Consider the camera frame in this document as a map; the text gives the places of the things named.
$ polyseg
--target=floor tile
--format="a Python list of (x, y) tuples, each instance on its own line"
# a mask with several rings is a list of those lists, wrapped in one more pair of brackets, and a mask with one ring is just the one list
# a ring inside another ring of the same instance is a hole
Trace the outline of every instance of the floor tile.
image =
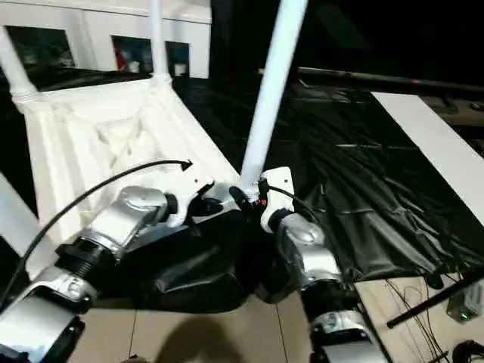
[(298, 293), (278, 303), (288, 363), (308, 363), (312, 352), (309, 326)]
[(84, 334), (69, 363), (119, 363), (128, 358), (134, 310), (91, 309), (82, 320)]
[[(427, 299), (427, 289), (422, 278), (399, 278), (393, 279), (392, 282), (399, 292), (405, 295), (410, 306)], [(447, 278), (444, 278), (444, 282), (446, 286), (453, 284)], [(420, 362), (432, 359), (433, 352), (415, 319), (393, 329), (386, 326), (388, 320), (407, 309), (387, 282), (364, 282), (357, 284), (357, 288), (385, 347), (395, 362)], [(430, 296), (435, 293), (438, 291), (429, 289)], [(443, 351), (451, 352), (458, 343), (467, 339), (484, 344), (484, 317), (459, 324), (447, 316), (446, 307), (447, 301), (429, 310), (432, 331)], [(429, 330), (427, 314), (420, 314), (418, 318)]]
[(132, 354), (153, 363), (285, 362), (275, 306), (251, 297), (233, 312), (138, 312)]

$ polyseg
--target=white panel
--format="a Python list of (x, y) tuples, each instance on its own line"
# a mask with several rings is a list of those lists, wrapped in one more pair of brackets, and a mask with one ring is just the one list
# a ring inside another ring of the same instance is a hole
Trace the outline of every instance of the white panel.
[(95, 59), (80, 10), (0, 2), (0, 24), (61, 29), (76, 67), (95, 69)]
[[(165, 19), (212, 23), (210, 0), (160, 0)], [(18, 4), (45, 5), (108, 13), (147, 16), (150, 0), (0, 0)]]
[(484, 225), (484, 159), (418, 96), (373, 95)]
[[(150, 20), (125, 14), (86, 11), (99, 70), (117, 70), (111, 36), (150, 38)], [(210, 25), (163, 19), (163, 38), (167, 42), (190, 46), (190, 77), (207, 78), (209, 72)]]

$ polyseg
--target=black plastic sheet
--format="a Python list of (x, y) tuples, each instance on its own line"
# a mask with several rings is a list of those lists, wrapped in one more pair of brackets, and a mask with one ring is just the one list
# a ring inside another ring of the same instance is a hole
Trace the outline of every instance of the black plastic sheet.
[[(31, 75), (43, 90), (141, 77), (47, 69)], [(199, 79), (175, 79), (173, 87), (240, 170), (256, 87)], [(14, 131), (4, 134), (2, 146), (8, 146), (4, 155), (19, 155), (2, 158), (2, 172), (32, 206), (28, 144), (20, 127), (23, 117), (9, 101), (5, 82), (0, 82), (0, 90), (2, 125)], [(331, 248), (353, 281), (484, 266), (484, 227), (369, 93), (288, 90), (265, 164), (266, 169), (277, 166), (291, 168), (296, 194), (316, 209)], [(161, 240), (137, 250), (119, 268), (123, 278), (108, 295), (129, 296), (151, 309), (174, 311), (219, 312), (238, 306), (258, 279), (269, 276), (274, 282), (277, 276), (271, 272), (274, 261), (268, 240), (251, 238), (253, 232), (240, 214), (227, 218), (219, 221), (220, 228), (206, 227), (203, 243), (188, 234), (177, 237), (182, 241)], [(234, 233), (237, 226), (243, 231)], [(177, 250), (176, 244), (186, 250)], [(254, 256), (259, 258), (249, 263)], [(197, 264), (190, 270), (194, 259)], [(210, 298), (187, 307), (204, 294)]]

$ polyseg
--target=small electronic device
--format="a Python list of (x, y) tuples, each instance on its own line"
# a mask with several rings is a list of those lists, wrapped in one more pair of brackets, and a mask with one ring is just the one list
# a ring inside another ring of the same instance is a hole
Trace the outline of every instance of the small electronic device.
[(469, 286), (448, 300), (447, 315), (459, 324), (482, 314), (482, 285), (480, 283)]

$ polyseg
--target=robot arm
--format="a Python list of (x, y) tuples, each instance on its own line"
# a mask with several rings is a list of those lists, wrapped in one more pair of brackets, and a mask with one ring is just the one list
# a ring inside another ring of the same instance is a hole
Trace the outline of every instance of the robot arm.
[(188, 204), (213, 181), (194, 166), (169, 191), (131, 186), (103, 209), (59, 259), (47, 267), (0, 315), (0, 361), (67, 361), (84, 329), (80, 314), (109, 284), (114, 266), (138, 232), (166, 219), (180, 226)]
[[(269, 170), (262, 178), (293, 193), (288, 168)], [(0, 315), (0, 360), (67, 361), (84, 329), (78, 315), (87, 312), (101, 287), (109, 284), (110, 272), (138, 232), (165, 218), (168, 228), (180, 226), (190, 201), (211, 182), (192, 169), (170, 190), (173, 194), (124, 188), (74, 242), (58, 247), (56, 263)], [(358, 300), (342, 281), (321, 228), (295, 213), (290, 197), (263, 186), (261, 197), (266, 206), (262, 228), (275, 235), (309, 321), (311, 362), (386, 361), (358, 310)]]
[[(265, 180), (259, 185), (265, 183), (293, 194), (289, 168), (269, 170), (262, 178)], [(358, 299), (343, 282), (319, 225), (295, 213), (291, 198), (262, 189), (266, 208), (261, 225), (275, 235), (278, 254), (300, 293), (312, 341), (311, 363), (387, 362), (359, 311)]]

